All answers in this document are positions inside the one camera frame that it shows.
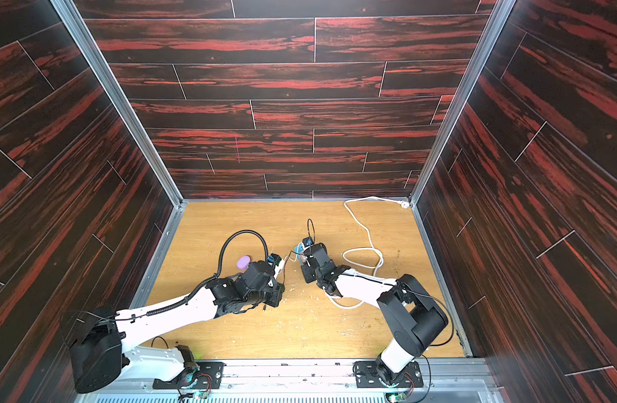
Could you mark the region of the pink earbud case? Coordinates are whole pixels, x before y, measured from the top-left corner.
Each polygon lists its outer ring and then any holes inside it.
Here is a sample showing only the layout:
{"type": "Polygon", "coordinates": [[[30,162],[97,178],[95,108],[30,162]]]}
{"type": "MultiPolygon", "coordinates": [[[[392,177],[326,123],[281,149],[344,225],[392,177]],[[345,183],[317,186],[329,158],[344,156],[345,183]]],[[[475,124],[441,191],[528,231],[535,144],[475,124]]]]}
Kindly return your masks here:
{"type": "Polygon", "coordinates": [[[236,266],[239,270],[246,270],[251,263],[251,257],[248,255],[242,256],[238,259],[236,266]]]}

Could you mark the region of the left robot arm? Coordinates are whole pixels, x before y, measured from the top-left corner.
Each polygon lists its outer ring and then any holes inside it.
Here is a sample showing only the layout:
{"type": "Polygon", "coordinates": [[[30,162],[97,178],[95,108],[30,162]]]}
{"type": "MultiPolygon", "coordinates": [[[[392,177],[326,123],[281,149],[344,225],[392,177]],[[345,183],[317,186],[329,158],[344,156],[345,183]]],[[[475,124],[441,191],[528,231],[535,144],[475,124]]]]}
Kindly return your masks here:
{"type": "Polygon", "coordinates": [[[179,390],[211,384],[212,371],[200,367],[189,347],[154,349],[142,344],[260,304],[277,307],[284,287],[276,278],[284,265],[283,258],[271,255],[249,263],[237,275],[213,276],[185,296],[117,312],[83,312],[68,341],[76,393],[101,390],[117,379],[151,379],[156,386],[179,390]]]}

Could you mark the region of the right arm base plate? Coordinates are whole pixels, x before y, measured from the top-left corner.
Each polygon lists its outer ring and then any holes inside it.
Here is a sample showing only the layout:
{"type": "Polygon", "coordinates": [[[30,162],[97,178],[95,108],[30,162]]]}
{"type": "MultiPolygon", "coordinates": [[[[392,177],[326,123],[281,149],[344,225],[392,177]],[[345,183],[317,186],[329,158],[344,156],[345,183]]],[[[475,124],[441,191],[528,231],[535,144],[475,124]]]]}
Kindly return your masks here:
{"type": "Polygon", "coordinates": [[[359,360],[353,363],[358,388],[422,388],[424,380],[418,363],[409,362],[400,372],[393,372],[379,360],[359,360]]]}

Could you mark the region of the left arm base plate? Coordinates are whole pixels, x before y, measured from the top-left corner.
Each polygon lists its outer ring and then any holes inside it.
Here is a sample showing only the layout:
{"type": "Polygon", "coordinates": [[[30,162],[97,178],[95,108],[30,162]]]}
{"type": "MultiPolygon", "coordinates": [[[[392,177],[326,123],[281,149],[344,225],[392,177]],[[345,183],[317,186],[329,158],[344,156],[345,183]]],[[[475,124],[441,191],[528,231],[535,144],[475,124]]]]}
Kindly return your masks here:
{"type": "Polygon", "coordinates": [[[173,380],[155,379],[154,390],[168,391],[211,391],[221,386],[225,363],[221,361],[198,361],[192,369],[184,369],[173,380]]]}

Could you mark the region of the teal power strip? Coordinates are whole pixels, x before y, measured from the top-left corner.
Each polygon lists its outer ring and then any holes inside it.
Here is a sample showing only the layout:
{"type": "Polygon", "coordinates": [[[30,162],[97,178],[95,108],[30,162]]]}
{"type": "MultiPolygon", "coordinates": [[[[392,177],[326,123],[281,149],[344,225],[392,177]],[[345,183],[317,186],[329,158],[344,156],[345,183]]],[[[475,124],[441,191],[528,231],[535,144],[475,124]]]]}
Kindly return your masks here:
{"type": "Polygon", "coordinates": [[[305,250],[305,247],[302,243],[300,243],[298,246],[294,248],[294,252],[299,259],[305,258],[305,255],[303,253],[304,250],[305,250]]]}

